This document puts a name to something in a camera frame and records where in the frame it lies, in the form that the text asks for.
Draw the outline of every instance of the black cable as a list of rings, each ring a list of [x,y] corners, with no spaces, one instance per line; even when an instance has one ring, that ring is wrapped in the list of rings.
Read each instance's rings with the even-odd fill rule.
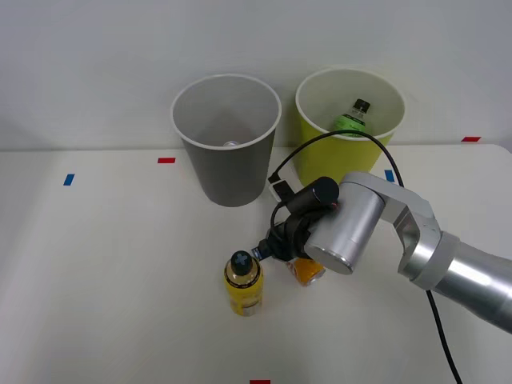
[[[275,229],[275,215],[278,213],[278,210],[283,208],[285,205],[284,202],[279,202],[272,211],[272,215],[270,216],[270,232],[276,237],[277,240],[282,242],[281,236],[279,236],[277,230]]]
[[[441,318],[439,317],[438,306],[435,305],[434,296],[432,295],[432,292],[430,292],[429,290],[426,292],[426,296],[429,299],[430,308],[432,309],[432,314],[434,315],[435,325],[438,327],[438,333],[439,338],[441,339],[442,350],[445,351],[446,360],[448,360],[448,365],[450,366],[451,373],[454,376],[456,383],[462,384],[462,380],[458,374],[455,362],[451,357],[450,348],[448,348],[448,342],[446,342],[445,331],[442,329]]]
[[[291,160],[291,158],[293,156],[295,156],[301,150],[306,148],[308,145],[313,144],[314,142],[317,142],[318,140],[322,140],[323,138],[328,138],[329,136],[335,136],[336,134],[358,134],[358,135],[364,136],[365,138],[368,138],[369,140],[374,142],[382,150],[382,152],[384,152],[384,154],[386,155],[387,159],[391,163],[391,167],[393,168],[393,171],[394,171],[394,173],[397,176],[398,184],[400,186],[403,186],[402,176],[400,175],[400,172],[398,171],[398,167],[397,167],[396,163],[394,162],[393,158],[391,157],[390,153],[386,149],[386,147],[379,140],[374,138],[371,134],[367,134],[365,132],[359,132],[358,130],[333,130],[332,132],[328,132],[326,134],[321,134],[321,135],[317,136],[316,138],[312,138],[311,140],[305,142],[300,147],[295,149],[291,154],[289,154],[288,157],[285,158],[282,161],[282,163],[279,164],[279,166],[275,169],[275,171],[272,173],[272,176],[279,177],[278,173],[281,170],[281,168],[283,168],[285,166],[285,164],[289,160]]]
[[[358,130],[333,130],[332,132],[328,132],[326,134],[321,134],[315,138],[312,138],[311,140],[305,142],[300,147],[295,149],[291,154],[286,157],[281,164],[276,168],[276,170],[272,173],[271,177],[279,178],[278,172],[281,170],[281,168],[284,167],[284,165],[292,159],[293,156],[295,156],[297,153],[299,153],[301,150],[309,146],[310,144],[313,144],[314,142],[317,142],[318,140],[322,140],[323,138],[328,138],[329,136],[335,136],[336,134],[358,134],[360,136],[364,136],[365,138],[368,138],[372,142],[374,142],[386,155],[387,159],[389,160],[391,167],[393,168],[394,174],[397,177],[398,184],[401,187],[404,187],[402,176],[400,175],[400,171],[398,171],[398,167],[396,163],[393,160],[393,157],[391,156],[390,152],[384,147],[384,145],[374,138],[372,135],[367,134],[365,132],[359,132]],[[281,239],[278,236],[277,231],[275,230],[274,220],[275,215],[278,212],[278,210],[284,206],[282,202],[280,202],[274,209],[274,212],[272,213],[272,216],[270,216],[270,230],[276,236],[278,239]],[[446,360],[448,361],[448,365],[450,366],[451,373],[455,378],[455,381],[457,384],[462,384],[462,380],[460,375],[458,374],[457,367],[455,366],[455,362],[453,358],[451,357],[450,348],[448,347],[448,342],[446,341],[445,331],[442,328],[441,324],[441,318],[439,317],[438,307],[435,304],[434,296],[432,295],[432,292],[429,290],[426,291],[426,296],[429,299],[430,308],[432,309],[432,314],[434,315],[435,325],[438,328],[439,333],[439,339],[441,340],[442,350],[445,352]]]

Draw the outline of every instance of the cup rim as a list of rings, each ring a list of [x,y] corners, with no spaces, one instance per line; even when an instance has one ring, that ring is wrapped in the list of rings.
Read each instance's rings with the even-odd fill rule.
[[[191,138],[188,138],[187,136],[185,136],[184,133],[182,133],[179,130],[178,126],[176,125],[176,122],[174,121],[173,112],[174,112],[174,106],[176,105],[176,102],[191,87],[199,84],[200,82],[204,82],[205,80],[211,80],[212,78],[228,78],[228,77],[231,77],[231,78],[244,78],[246,80],[251,80],[253,82],[257,82],[257,83],[261,84],[262,86],[264,86],[265,88],[267,88],[272,93],[272,95],[275,97],[275,100],[278,103],[278,115],[277,115],[274,123],[270,126],[270,128],[268,129],[267,132],[265,132],[261,136],[258,136],[255,140],[251,140],[250,142],[244,142],[243,144],[239,144],[237,146],[208,146],[207,144],[202,144],[200,142],[196,142],[195,140],[192,140]],[[172,104],[170,105],[170,120],[173,123],[174,130],[186,142],[192,144],[193,146],[198,146],[200,148],[203,148],[205,150],[240,150],[241,148],[246,148],[248,146],[252,146],[252,145],[260,142],[261,140],[265,139],[270,134],[272,134],[272,132],[275,131],[275,129],[276,129],[278,123],[279,123],[279,120],[281,119],[281,113],[282,113],[281,100],[279,99],[279,96],[276,93],[276,91],[273,90],[271,86],[269,86],[268,84],[266,84],[262,80],[260,80],[258,78],[254,78],[252,76],[247,76],[245,74],[213,74],[211,76],[205,76],[204,78],[200,78],[199,80],[196,80],[196,81],[190,83],[188,86],[186,86],[185,88],[180,90],[178,92],[178,94],[176,95],[176,97],[174,98]]]
[[[383,76],[380,76],[372,71],[369,71],[369,70],[361,70],[359,68],[327,68],[327,69],[324,69],[324,70],[319,70],[317,72],[314,72],[312,74],[310,74],[308,77],[306,77],[304,80],[302,80],[302,82],[300,83],[300,85],[298,86],[297,88],[297,92],[295,92],[295,105],[297,107],[297,110],[299,112],[299,114],[301,115],[301,117],[306,120],[306,122],[312,126],[313,128],[315,128],[317,131],[319,131],[321,134],[326,134],[328,133],[329,131],[328,130],[324,130],[323,128],[321,128],[320,126],[318,126],[317,124],[315,124],[314,122],[312,122],[310,120],[310,118],[308,118],[306,116],[306,114],[304,113],[304,111],[302,110],[301,108],[301,105],[300,105],[300,102],[298,100],[298,97],[301,93],[301,90],[302,90],[302,87],[309,81],[311,80],[312,78],[315,78],[321,74],[325,74],[325,73],[328,73],[328,72],[339,72],[339,71],[344,71],[344,70],[352,70],[352,71],[357,71],[357,72],[363,72],[365,74],[369,74],[371,76],[374,76],[376,78],[380,78],[381,80],[383,80],[385,83],[387,83],[391,88],[393,88],[394,90],[396,90],[398,96],[400,96],[400,98],[402,99],[402,102],[403,102],[403,105],[404,105],[404,111],[403,111],[403,116],[402,118],[400,119],[400,122],[396,125],[395,128],[393,128],[392,130],[388,130],[387,132],[385,132],[384,134],[378,134],[377,136],[374,136],[375,138],[385,138],[387,136],[390,136],[392,135],[396,130],[397,128],[402,124],[402,122],[405,120],[405,117],[406,117],[406,113],[407,113],[407,105],[406,105],[406,99],[404,98],[403,96],[403,93],[400,92],[400,90],[394,86],[393,84],[391,84],[389,81],[387,81]],[[334,136],[332,136],[333,138],[340,138],[341,140],[347,140],[347,141],[350,141],[350,142],[368,142],[369,139],[368,138],[352,138],[350,136],[342,136],[340,134],[336,134]]]

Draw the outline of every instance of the orange object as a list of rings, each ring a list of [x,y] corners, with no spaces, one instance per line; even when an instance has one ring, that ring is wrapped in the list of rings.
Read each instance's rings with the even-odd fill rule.
[[[302,286],[308,286],[326,272],[322,264],[307,258],[296,258],[291,262],[287,262],[286,265]]]

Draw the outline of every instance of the white wall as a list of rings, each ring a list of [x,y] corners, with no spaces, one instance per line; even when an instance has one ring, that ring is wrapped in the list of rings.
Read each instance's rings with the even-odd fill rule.
[[[406,92],[394,142],[507,141],[511,15],[507,0],[0,0],[0,149],[180,146],[168,107],[188,82],[252,74],[288,107],[331,65]]]

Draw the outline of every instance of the yellow bottle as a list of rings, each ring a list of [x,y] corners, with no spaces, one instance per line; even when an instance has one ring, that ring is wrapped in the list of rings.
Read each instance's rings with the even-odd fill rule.
[[[241,316],[252,316],[262,305],[263,269],[258,260],[244,250],[231,256],[224,268],[224,283],[231,309]]]

